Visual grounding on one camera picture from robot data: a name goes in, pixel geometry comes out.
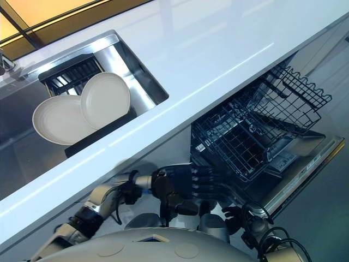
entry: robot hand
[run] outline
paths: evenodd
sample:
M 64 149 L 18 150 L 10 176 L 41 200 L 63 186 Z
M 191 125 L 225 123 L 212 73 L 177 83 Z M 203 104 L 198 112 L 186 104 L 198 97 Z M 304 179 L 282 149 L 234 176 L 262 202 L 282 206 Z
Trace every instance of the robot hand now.
M 193 199 L 220 200 L 227 195 L 220 174 L 211 167 L 193 163 L 158 169 L 151 175 L 148 188 L 160 199 L 160 216 L 167 222 L 177 214 L 196 215 L 198 206 Z

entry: faucet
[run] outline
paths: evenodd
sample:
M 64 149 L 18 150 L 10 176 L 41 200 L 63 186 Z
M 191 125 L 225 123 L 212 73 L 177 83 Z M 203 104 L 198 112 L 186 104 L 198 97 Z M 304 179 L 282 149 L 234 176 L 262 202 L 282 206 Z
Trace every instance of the faucet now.
M 3 50 L 0 48 L 0 75 L 4 75 L 6 72 L 15 68 L 16 64 L 5 57 Z

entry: window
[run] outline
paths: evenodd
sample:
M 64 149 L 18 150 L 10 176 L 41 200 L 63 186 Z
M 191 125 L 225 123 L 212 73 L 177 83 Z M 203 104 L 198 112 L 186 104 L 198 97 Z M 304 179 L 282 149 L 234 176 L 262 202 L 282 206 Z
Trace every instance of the window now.
M 16 59 L 149 0 L 1 0 L 0 47 Z

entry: dishwasher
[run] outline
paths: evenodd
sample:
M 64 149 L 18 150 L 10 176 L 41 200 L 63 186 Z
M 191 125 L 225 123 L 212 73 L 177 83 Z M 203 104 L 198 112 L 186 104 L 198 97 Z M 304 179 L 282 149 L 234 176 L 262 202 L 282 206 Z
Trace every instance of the dishwasher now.
M 191 161 L 215 167 L 232 189 L 223 206 L 257 201 L 276 217 L 344 146 L 311 130 L 332 97 L 288 60 L 191 125 Z

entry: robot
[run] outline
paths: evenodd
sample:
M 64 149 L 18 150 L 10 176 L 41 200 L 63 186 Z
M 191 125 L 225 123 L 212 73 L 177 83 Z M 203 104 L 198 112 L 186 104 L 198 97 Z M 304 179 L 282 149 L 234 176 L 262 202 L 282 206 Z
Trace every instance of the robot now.
M 135 170 L 124 181 L 95 188 L 80 210 L 29 261 L 304 261 L 294 245 L 311 261 L 305 248 L 284 228 L 273 226 L 267 210 L 257 202 L 223 208 L 225 221 L 210 214 L 216 201 L 231 203 L 237 197 L 228 177 L 213 168 L 189 163 L 165 166 L 149 176 L 138 174 Z M 124 231 L 91 240 L 112 212 L 121 224 L 119 205 L 133 205 L 145 190 L 160 199 L 160 215 L 141 214 Z M 199 214 L 197 230 L 169 228 L 177 214 Z M 229 235 L 240 228 L 244 229 L 244 243 L 257 249 L 256 259 L 230 245 Z M 279 237 L 278 231 L 286 238 Z

